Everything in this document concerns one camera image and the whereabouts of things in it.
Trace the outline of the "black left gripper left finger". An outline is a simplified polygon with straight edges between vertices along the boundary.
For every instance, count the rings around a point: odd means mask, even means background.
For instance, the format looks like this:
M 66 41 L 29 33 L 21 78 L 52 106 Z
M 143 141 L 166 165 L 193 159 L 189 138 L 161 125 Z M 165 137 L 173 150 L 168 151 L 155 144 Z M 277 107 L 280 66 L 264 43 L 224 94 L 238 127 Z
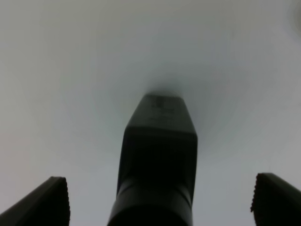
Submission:
M 1 213 L 2 226 L 68 226 L 71 210 L 66 178 L 50 177 Z

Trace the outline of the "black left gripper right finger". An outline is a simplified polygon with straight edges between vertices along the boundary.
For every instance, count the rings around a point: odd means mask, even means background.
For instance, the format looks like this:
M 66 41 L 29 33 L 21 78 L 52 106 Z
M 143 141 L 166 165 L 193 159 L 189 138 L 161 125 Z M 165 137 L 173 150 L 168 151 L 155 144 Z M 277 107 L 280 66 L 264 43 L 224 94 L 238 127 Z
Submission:
M 299 226 L 301 192 L 273 173 L 259 173 L 250 210 L 257 226 Z

